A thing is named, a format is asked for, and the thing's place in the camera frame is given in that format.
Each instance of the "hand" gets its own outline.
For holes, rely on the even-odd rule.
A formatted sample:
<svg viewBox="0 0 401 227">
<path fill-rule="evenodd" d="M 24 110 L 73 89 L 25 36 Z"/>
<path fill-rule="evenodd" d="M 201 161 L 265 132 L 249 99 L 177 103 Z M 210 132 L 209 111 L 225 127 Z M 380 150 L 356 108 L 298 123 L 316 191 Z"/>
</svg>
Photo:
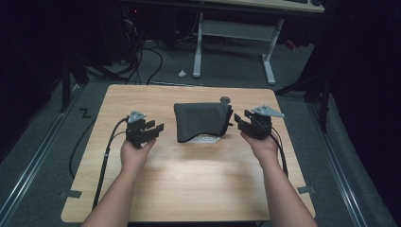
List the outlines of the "hand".
<svg viewBox="0 0 401 227">
<path fill-rule="evenodd" d="M 278 147 L 274 140 L 268 136 L 263 140 L 253 139 L 245 132 L 241 132 L 241 136 L 251 145 L 254 156 L 259 161 L 260 165 L 263 167 L 267 161 L 278 162 L 277 152 Z"/>
<path fill-rule="evenodd" d="M 130 141 L 125 140 L 121 147 L 121 172 L 135 177 L 144 167 L 148 154 L 156 143 L 156 139 L 147 142 L 142 148 L 136 148 Z"/>
</svg>

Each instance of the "wrist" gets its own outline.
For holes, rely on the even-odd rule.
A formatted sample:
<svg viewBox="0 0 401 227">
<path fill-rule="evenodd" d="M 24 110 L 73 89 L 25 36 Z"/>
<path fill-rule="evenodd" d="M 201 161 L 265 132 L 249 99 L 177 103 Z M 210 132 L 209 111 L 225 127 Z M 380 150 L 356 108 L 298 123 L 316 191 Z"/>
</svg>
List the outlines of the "wrist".
<svg viewBox="0 0 401 227">
<path fill-rule="evenodd" d="M 135 181 L 138 174 L 139 174 L 138 170 L 121 168 L 119 176 L 121 176 L 121 178 L 126 179 L 127 181 Z"/>
<path fill-rule="evenodd" d="M 274 154 L 270 155 L 269 157 L 266 157 L 263 160 L 259 160 L 259 164 L 264 171 L 272 168 L 281 168 L 278 162 L 278 157 L 277 155 Z"/>
</svg>

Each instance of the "gray carpet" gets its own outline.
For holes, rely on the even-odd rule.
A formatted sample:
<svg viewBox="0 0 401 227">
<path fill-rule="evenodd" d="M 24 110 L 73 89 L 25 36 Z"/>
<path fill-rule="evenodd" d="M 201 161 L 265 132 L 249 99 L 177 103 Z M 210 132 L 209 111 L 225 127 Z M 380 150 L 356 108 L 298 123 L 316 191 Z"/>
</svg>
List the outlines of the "gray carpet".
<svg viewBox="0 0 401 227">
<path fill-rule="evenodd" d="M 294 51 L 285 46 L 276 46 L 271 59 L 273 72 L 277 79 L 274 87 L 267 85 L 264 69 L 259 55 L 251 55 L 248 50 L 234 53 L 224 46 L 217 51 L 204 51 L 202 76 L 193 79 L 192 67 L 194 46 L 169 47 L 160 44 L 154 50 L 163 56 L 163 66 L 152 79 L 154 82 L 168 82 L 220 87 L 253 87 L 277 90 L 295 82 L 305 65 L 312 46 Z M 148 79 L 159 66 L 159 57 L 148 50 L 143 51 L 143 60 L 139 68 L 142 82 Z M 184 70 L 186 77 L 178 77 Z M 71 107 L 59 133 L 56 134 L 50 152 L 40 171 L 15 210 L 9 226 L 78 226 L 61 221 L 61 210 L 65 199 L 60 198 L 62 190 L 68 190 L 72 178 L 68 170 L 69 158 L 82 133 L 90 125 L 100 108 L 107 87 L 115 83 L 105 78 L 91 78 L 90 83 Z M 337 182 L 322 141 L 321 132 L 316 127 L 316 119 L 308 109 L 308 104 L 298 93 L 279 96 L 278 101 L 283 113 L 291 141 L 299 159 L 307 185 L 313 186 L 316 193 L 311 195 L 316 220 L 320 226 L 353 226 L 347 207 L 342 199 Z M 328 115 L 327 134 L 338 155 L 339 161 L 350 185 L 355 190 L 361 210 L 369 226 L 395 226 L 392 217 L 382 204 L 375 187 L 370 181 L 363 165 L 349 142 L 333 100 Z M 32 118 L 30 125 L 9 157 L 0 165 L 0 204 L 4 204 L 13 186 L 18 182 L 30 158 L 41 144 L 46 132 L 61 107 L 61 87 L 58 86 L 52 99 Z M 87 109 L 90 118 L 83 117 Z M 73 169 L 77 169 L 90 132 L 85 134 L 73 159 Z M 264 221 L 261 226 L 270 226 Z"/>
</svg>

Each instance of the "fingers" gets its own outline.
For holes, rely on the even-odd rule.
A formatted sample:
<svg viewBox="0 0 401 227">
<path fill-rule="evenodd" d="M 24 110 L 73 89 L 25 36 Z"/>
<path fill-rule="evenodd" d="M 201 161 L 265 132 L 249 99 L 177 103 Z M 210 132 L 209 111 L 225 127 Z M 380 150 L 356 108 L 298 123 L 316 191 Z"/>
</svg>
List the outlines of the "fingers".
<svg viewBox="0 0 401 227">
<path fill-rule="evenodd" d="M 248 143 L 251 143 L 251 140 L 253 140 L 252 138 L 251 138 L 251 136 L 249 136 L 247 133 L 245 133 L 244 131 L 241 131 L 241 136 L 242 136 L 242 138 L 244 138 Z"/>
<path fill-rule="evenodd" d="M 144 147 L 142 149 L 146 150 L 147 152 L 149 152 L 151 150 L 151 148 L 153 148 L 153 145 L 156 143 L 157 139 L 153 139 L 150 140 L 149 142 L 147 142 Z"/>
</svg>

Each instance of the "wooden table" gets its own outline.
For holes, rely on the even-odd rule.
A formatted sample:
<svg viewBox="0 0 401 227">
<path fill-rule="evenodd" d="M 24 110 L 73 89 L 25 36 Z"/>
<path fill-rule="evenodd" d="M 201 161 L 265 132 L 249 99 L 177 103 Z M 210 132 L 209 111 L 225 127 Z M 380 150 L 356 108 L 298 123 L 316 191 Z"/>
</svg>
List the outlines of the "wooden table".
<svg viewBox="0 0 401 227">
<path fill-rule="evenodd" d="M 231 99 L 235 113 L 267 104 L 280 111 L 274 92 L 267 89 L 112 85 L 107 91 L 73 182 L 79 199 L 68 198 L 61 218 L 83 222 L 92 209 L 103 154 L 115 124 L 131 110 L 146 120 L 165 123 L 138 179 L 130 221 L 241 221 L 270 219 L 262 169 L 250 146 L 240 136 L 234 115 L 226 134 L 216 144 L 179 144 L 174 103 L 219 102 Z M 283 140 L 289 179 L 305 186 L 294 149 L 282 118 L 272 118 Z M 124 131 L 122 124 L 117 132 Z M 112 143 L 100 198 L 120 170 L 119 150 L 125 134 Z M 308 194 L 300 195 L 315 216 Z"/>
</svg>

